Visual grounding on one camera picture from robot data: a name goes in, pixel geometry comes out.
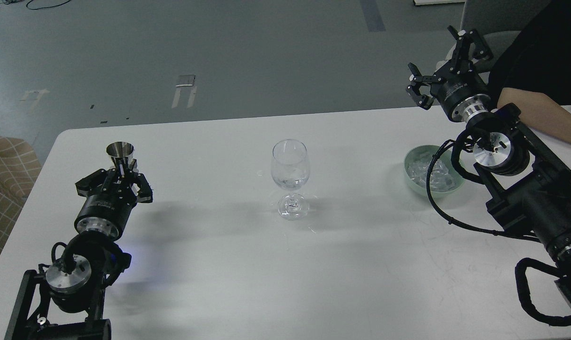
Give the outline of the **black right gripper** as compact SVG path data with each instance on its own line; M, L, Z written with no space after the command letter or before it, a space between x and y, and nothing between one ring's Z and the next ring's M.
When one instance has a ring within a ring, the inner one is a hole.
M458 31L453 26L447 30L456 40L449 61L441 61L430 75L422 75L412 62L410 84L406 92L415 105L430 109L437 100L447 118L452 122L469 122L474 116L493 109L491 96L479 73L490 71L494 54L486 39L476 29ZM427 86L430 94L421 93Z

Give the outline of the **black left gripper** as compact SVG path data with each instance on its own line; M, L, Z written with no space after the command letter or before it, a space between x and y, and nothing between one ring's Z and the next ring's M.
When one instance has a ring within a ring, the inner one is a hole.
M117 241L136 204L153 202L151 185L138 171L136 159L125 169L127 184L116 181L116 169L99 169L75 183L77 194L86 198L74 222L78 234L96 231Z

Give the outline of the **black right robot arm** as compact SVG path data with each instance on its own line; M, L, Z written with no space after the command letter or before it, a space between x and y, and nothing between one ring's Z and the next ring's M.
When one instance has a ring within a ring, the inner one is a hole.
M515 267L521 308L538 322L553 327L571 326L571 315L539 312L531 300L526 271L536 269L555 277L560 293L571 308L571 169L527 125L513 103L497 109L475 63L493 57L488 43L475 30L447 28L456 41L452 56L432 75L422 75L415 64L406 91L416 106L428 110L438 101L447 118L465 129L445 141L432 155L427 179L446 151L450 162L468 181L484 185L491 195L486 209L503 230L471 226L448 215L435 202L430 185L424 192L432 208L449 224L464 230L542 244L554 262L531 258Z

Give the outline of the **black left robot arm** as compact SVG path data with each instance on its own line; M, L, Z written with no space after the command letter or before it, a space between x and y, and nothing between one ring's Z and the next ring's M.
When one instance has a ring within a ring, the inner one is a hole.
M138 203L151 203L152 188L130 156L112 156L76 183L85 203L76 236L56 243L51 264L25 271L5 333L7 340L110 340L103 317L106 289L130 267L132 256L117 241ZM61 256L56 247L62 246Z

